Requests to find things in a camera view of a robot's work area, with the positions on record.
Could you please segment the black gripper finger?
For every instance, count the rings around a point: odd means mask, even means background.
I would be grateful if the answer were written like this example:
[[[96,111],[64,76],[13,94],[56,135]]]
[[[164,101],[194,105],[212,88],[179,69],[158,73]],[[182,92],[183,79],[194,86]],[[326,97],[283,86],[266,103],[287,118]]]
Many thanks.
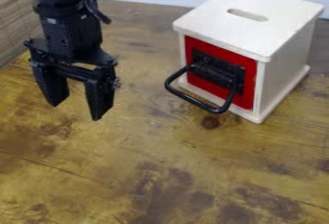
[[[69,96],[67,78],[63,77],[51,66],[32,63],[32,72],[36,83],[48,103],[56,107]]]
[[[84,83],[84,94],[91,118],[96,121],[113,106],[113,81],[111,79],[88,80]]]

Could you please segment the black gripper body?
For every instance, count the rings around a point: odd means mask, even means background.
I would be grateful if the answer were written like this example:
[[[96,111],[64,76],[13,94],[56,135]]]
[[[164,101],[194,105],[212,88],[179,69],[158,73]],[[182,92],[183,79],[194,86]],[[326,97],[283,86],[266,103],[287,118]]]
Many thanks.
[[[100,23],[109,24],[111,19],[93,5],[35,5],[33,10],[40,16],[44,37],[24,42],[31,64],[51,66],[67,80],[83,83],[111,79],[116,87],[116,59],[101,49]]]

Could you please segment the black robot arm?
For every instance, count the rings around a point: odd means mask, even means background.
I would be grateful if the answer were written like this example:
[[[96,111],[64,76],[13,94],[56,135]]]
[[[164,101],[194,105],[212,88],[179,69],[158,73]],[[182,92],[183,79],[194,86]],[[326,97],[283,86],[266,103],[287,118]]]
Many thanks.
[[[48,103],[57,106],[69,96],[68,82],[84,85],[91,118],[99,120],[115,100],[116,59],[101,49],[101,25],[111,19],[97,0],[33,0],[44,36],[29,38],[31,67]]]

